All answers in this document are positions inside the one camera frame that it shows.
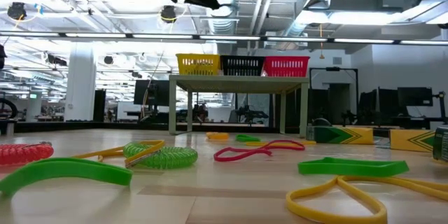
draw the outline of white table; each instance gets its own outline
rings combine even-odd
[[[286,94],[301,88],[300,137],[306,136],[309,79],[261,76],[169,76],[169,133],[176,133],[176,87],[188,92],[187,130],[193,130],[193,93],[280,94],[280,133],[285,134]]]

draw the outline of yellow basket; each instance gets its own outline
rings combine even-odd
[[[221,68],[219,55],[179,53],[176,56],[180,74],[216,76]]]

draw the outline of red basket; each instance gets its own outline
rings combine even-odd
[[[305,77],[308,60],[308,56],[267,56],[265,71],[268,76]]]

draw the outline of wooden floor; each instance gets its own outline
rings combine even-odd
[[[263,141],[292,139],[278,134],[259,137]],[[164,139],[168,146],[194,148],[199,159],[187,169],[139,169],[130,188],[81,178],[40,181],[21,189],[12,199],[0,199],[0,223],[313,223],[288,212],[285,195],[289,190],[315,186],[332,178],[298,174],[298,162],[325,156],[406,160],[411,170],[403,177],[448,183],[448,167],[432,163],[430,153],[374,146],[319,144],[307,146],[302,152],[273,150],[272,157],[255,155],[238,162],[219,163],[213,160],[216,151],[226,145],[242,145],[234,141],[224,145],[209,143],[204,133],[169,136],[167,132],[107,129],[17,134],[13,139],[0,138],[0,144],[51,141],[55,156],[66,157],[150,139]],[[120,158],[106,162],[123,165]],[[9,172],[11,168],[0,167],[0,179]],[[394,185],[353,184],[386,205],[388,223],[446,223],[448,219],[448,202]],[[371,214],[339,188],[301,202],[337,214]]]

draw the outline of green coiled spring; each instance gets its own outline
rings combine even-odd
[[[123,155],[126,158],[132,157],[147,148],[150,145],[141,143],[128,143],[123,148]],[[146,165],[150,168],[155,169],[175,169],[182,167],[189,167],[194,164],[197,160],[197,152],[191,148],[182,147],[162,147],[160,151],[156,152],[154,155],[145,158],[139,164]]]

